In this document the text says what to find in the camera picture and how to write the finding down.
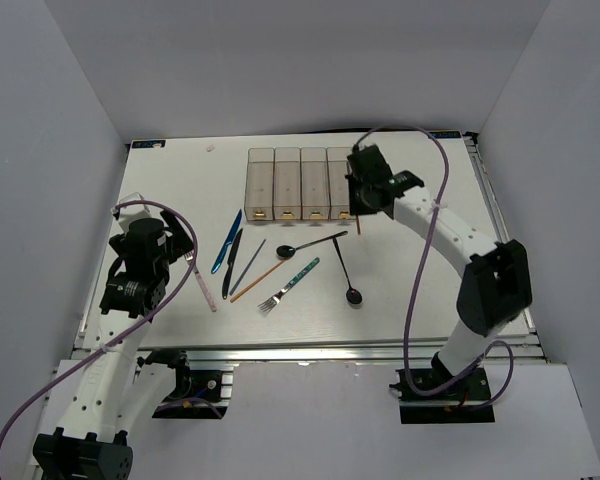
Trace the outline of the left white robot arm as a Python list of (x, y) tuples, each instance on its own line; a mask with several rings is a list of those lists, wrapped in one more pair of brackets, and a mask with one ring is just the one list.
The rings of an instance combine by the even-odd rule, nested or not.
[(191, 225), (179, 213), (161, 207), (157, 218), (148, 202), (124, 217), (109, 240), (116, 258), (106, 276), (99, 303), (96, 340), (91, 353), (73, 370), (80, 381), (55, 430), (41, 433), (33, 456), (48, 479), (126, 479), (132, 463), (131, 440), (167, 396), (179, 399), (191, 387), (183, 359), (156, 353), (136, 355), (154, 316), (172, 300), (170, 267), (197, 248)]

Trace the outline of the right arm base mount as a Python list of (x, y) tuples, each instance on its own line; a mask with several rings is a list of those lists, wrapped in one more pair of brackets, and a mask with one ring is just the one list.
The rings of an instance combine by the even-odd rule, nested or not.
[(406, 381), (405, 371), (396, 371), (397, 381), (389, 385), (399, 405), (404, 425), (488, 424), (495, 422), (491, 405), (480, 407), (491, 399), (485, 370), (478, 367), (471, 374), (442, 393), (417, 395)]

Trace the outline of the black knife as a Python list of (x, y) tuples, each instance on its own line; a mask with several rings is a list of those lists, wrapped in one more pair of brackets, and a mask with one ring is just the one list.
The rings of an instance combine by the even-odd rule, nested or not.
[(232, 273), (234, 270), (235, 260), (236, 260), (236, 256), (237, 256), (237, 252), (239, 249), (242, 235), (243, 235), (243, 229), (240, 228), (237, 231), (236, 236), (234, 237), (234, 240), (231, 244), (229, 256), (227, 259), (227, 271), (225, 273), (225, 276), (223, 278), (223, 283), (222, 283), (221, 294), (222, 294), (223, 300), (226, 300), (229, 295), (229, 287), (230, 287), (231, 277), (232, 277)]

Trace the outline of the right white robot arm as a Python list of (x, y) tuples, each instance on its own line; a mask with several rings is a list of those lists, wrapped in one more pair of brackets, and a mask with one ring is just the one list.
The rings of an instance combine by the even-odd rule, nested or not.
[(413, 173), (393, 173), (375, 145), (355, 147), (348, 163), (351, 212), (384, 212), (425, 240), (424, 256), (435, 249), (460, 277), (458, 323), (431, 362), (433, 390), (455, 398), (468, 385), (465, 371), (477, 367), (495, 336), (532, 303), (527, 251), (516, 240), (498, 242), (471, 227)]

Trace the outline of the grey chopstick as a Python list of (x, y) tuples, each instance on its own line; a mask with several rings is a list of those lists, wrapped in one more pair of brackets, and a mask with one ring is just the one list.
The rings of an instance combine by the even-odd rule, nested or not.
[(262, 250), (263, 246), (265, 245), (266, 241), (267, 241), (267, 239), (265, 238), (259, 244), (259, 246), (257, 247), (257, 249), (255, 250), (255, 252), (251, 256), (251, 258), (249, 259), (248, 263), (244, 267), (243, 271), (239, 275), (238, 279), (236, 280), (236, 282), (234, 283), (234, 285), (229, 290), (229, 295), (232, 296), (236, 292), (238, 286), (241, 284), (241, 282), (244, 279), (244, 277), (246, 276), (247, 272), (250, 270), (251, 266), (253, 265), (254, 261), (258, 257), (258, 255), (259, 255), (260, 251)]

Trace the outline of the blue knife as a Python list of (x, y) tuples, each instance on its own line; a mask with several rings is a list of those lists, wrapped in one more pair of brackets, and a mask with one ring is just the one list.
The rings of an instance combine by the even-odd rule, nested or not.
[(234, 218), (234, 221), (231, 225), (231, 228), (222, 244), (222, 247), (220, 248), (220, 251), (212, 265), (212, 268), (210, 270), (211, 274), (215, 274), (220, 269), (222, 262), (224, 261), (225, 256), (229, 250), (229, 247), (234, 242), (234, 239), (238, 233), (241, 222), (242, 222), (242, 211), (239, 210), (237, 212), (236, 217)]

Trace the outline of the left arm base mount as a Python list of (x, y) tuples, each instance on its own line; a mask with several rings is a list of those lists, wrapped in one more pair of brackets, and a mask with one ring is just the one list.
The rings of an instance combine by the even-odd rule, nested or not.
[(194, 369), (184, 350), (153, 350), (136, 360), (135, 377), (150, 365), (165, 366), (175, 384), (153, 413), (156, 419), (222, 419), (233, 385), (232, 373)]

